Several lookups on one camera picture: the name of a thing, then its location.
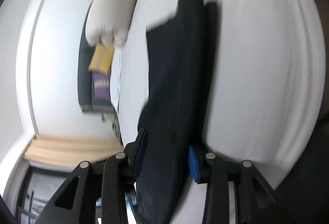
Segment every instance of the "black cloth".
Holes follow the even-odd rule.
[[[301,224],[329,223],[329,135],[315,129],[304,152],[275,190]]]
[[[213,13],[209,21],[207,11]],[[149,98],[138,124],[148,134],[137,180],[142,223],[170,222],[188,175],[188,147],[192,139],[201,140],[196,126],[203,124],[205,109],[200,108],[207,104],[213,68],[205,67],[205,57],[215,44],[206,39],[206,26],[216,37],[216,4],[180,0],[173,19],[146,33]]]
[[[112,103],[106,99],[95,98],[95,88],[92,73],[88,67],[92,60],[95,47],[90,47],[86,40],[86,23],[88,13],[83,25],[80,40],[79,61],[78,61],[78,101],[83,113],[114,113]]]

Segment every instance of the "window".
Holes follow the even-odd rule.
[[[49,199],[67,178],[61,173],[30,167],[21,186],[16,219],[20,224],[34,224]]]
[[[136,205],[136,192],[133,190],[131,192],[126,192],[126,209],[127,209],[127,217],[129,224],[136,224],[135,214],[137,209],[134,208]],[[99,198],[96,202],[96,224],[102,224],[102,201]]]

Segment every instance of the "bed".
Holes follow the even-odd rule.
[[[204,140],[229,160],[253,161],[276,188],[319,115],[325,84],[319,12],[314,0],[218,3],[219,50]],[[121,52],[118,119],[124,144],[135,140],[148,98],[145,31],[174,15],[176,6],[177,0],[137,0]],[[201,223],[205,194],[206,186],[187,184],[172,223]]]

